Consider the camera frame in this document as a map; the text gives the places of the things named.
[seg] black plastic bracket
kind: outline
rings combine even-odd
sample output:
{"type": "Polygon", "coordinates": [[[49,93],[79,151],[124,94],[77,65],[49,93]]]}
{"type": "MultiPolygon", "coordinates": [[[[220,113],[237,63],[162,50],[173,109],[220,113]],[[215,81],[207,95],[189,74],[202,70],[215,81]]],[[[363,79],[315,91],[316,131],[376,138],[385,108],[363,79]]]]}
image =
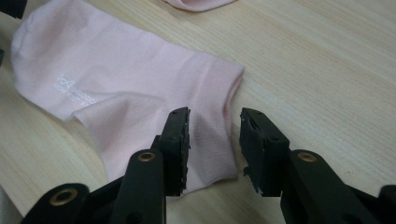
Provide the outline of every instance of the black plastic bracket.
{"type": "Polygon", "coordinates": [[[243,108],[239,144],[248,164],[244,174],[256,192],[280,197],[289,139],[262,112],[243,108]]]}
{"type": "Polygon", "coordinates": [[[0,11],[11,17],[22,19],[27,0],[1,0],[0,11]]]}
{"type": "Polygon", "coordinates": [[[243,108],[244,170],[265,197],[279,197],[287,223],[396,223],[396,186],[378,198],[347,186],[317,153],[289,150],[289,140],[262,112],[243,108]]]}
{"type": "Polygon", "coordinates": [[[165,223],[165,196],[186,188],[189,114],[187,107],[172,111],[151,148],[132,155],[125,176],[92,193],[82,184],[54,188],[22,223],[165,223]]]}

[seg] printed logo on sock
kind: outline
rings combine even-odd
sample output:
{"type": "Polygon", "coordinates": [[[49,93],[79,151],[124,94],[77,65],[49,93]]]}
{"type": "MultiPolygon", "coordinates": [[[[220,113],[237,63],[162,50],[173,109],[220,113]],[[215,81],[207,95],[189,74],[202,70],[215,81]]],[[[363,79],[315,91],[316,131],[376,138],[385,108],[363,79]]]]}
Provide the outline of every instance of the printed logo on sock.
{"type": "Polygon", "coordinates": [[[71,80],[62,74],[56,79],[52,87],[61,94],[64,94],[69,101],[78,103],[83,107],[96,103],[96,100],[93,99],[89,94],[75,88],[74,84],[76,84],[74,80],[71,80]]]}
{"type": "Polygon", "coordinates": [[[61,85],[66,85],[67,89],[69,89],[71,86],[73,86],[75,84],[75,81],[71,80],[71,81],[67,81],[66,78],[64,78],[64,74],[62,74],[61,77],[58,77],[58,80],[61,81],[61,85]]]}

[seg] table surface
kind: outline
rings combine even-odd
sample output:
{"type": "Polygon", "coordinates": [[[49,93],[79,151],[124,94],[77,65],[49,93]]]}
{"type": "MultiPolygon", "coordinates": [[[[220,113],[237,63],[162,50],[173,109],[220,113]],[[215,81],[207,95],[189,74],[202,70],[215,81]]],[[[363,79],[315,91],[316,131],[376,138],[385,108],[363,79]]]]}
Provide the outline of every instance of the table surface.
{"type": "MultiPolygon", "coordinates": [[[[46,0],[29,0],[26,16],[46,0]]],[[[168,223],[284,223],[278,198],[243,177],[242,107],[265,113],[290,148],[317,152],[348,185],[377,195],[396,183],[396,1],[240,0],[201,13],[161,0],[91,0],[103,11],[246,67],[232,101],[239,177],[167,206],[168,223]]],[[[0,13],[0,184],[25,215],[49,189],[106,184],[94,143],[15,91],[9,48],[21,24],[0,13]]]]}

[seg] pink sock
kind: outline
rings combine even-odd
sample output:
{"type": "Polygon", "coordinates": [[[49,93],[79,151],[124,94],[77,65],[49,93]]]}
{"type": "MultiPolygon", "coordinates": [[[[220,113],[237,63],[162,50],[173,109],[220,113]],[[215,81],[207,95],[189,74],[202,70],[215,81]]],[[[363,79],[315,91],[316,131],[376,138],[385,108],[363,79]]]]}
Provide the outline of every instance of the pink sock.
{"type": "Polygon", "coordinates": [[[149,148],[168,113],[191,110],[187,190],[236,175],[230,100],[244,68],[184,49],[81,0],[52,0],[12,42],[19,93],[92,134],[109,180],[149,148]]]}
{"type": "Polygon", "coordinates": [[[173,7],[186,9],[189,11],[206,11],[215,7],[230,4],[235,0],[163,0],[173,7]]]}

